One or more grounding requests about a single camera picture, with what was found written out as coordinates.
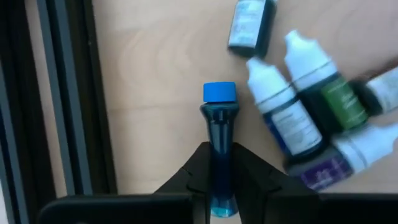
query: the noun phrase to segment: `blue bottle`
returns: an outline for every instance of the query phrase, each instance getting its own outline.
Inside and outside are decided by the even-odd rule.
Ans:
[[[211,214],[226,218],[238,212],[232,189],[231,146],[239,111],[233,82],[206,83],[200,111],[207,122],[211,148]]]

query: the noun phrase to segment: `bottle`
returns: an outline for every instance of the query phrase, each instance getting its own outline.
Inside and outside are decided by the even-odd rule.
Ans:
[[[372,77],[359,77],[349,82],[370,116],[398,108],[398,67]]]
[[[234,120],[239,111],[233,82],[206,83],[204,105],[200,111],[206,119],[211,148],[211,214],[230,217],[238,212],[232,189],[231,146]]]
[[[323,190],[392,153],[397,137],[398,124],[381,128],[369,124],[355,132],[334,137],[331,146],[322,154],[305,162],[288,163],[285,170],[307,187]]]
[[[239,0],[229,33],[228,49],[243,57],[265,57],[277,0]]]
[[[297,159],[321,149],[322,135],[278,69],[256,57],[246,65],[254,102],[283,153]]]
[[[296,30],[285,41],[285,63],[294,86],[324,137],[364,125],[368,114],[319,43]]]

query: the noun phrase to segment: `green label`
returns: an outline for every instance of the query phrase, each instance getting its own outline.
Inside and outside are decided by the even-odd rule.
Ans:
[[[340,77],[323,87],[322,95],[345,129],[353,128],[367,120],[365,109],[343,78]]]

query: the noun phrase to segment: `wooden surface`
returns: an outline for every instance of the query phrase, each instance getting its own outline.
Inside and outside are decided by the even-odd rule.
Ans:
[[[93,0],[114,160],[122,194],[153,192],[207,140],[205,82],[238,84],[234,140],[282,168],[253,105],[245,61],[226,51],[236,0]],[[279,0],[266,60],[284,74],[283,36],[316,38],[348,78],[398,57],[396,0]],[[37,6],[27,0],[58,196],[65,195]],[[398,121],[398,113],[388,121]],[[397,192],[398,153],[329,192]],[[218,223],[239,223],[239,218]]]

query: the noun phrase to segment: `blue liquid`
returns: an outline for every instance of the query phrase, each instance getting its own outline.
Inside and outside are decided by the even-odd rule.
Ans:
[[[231,146],[234,119],[239,111],[235,102],[206,103],[200,110],[207,121],[211,149],[211,214],[220,218],[238,212],[233,189]]]

